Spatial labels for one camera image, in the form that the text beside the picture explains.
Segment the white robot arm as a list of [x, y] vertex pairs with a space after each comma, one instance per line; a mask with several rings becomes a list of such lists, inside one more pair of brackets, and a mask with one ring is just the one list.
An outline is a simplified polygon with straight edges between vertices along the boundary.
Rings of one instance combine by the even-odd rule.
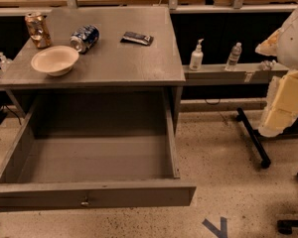
[[282, 77], [272, 77], [258, 128], [260, 135], [275, 137], [298, 118], [298, 7], [255, 51], [277, 57], [289, 69]]

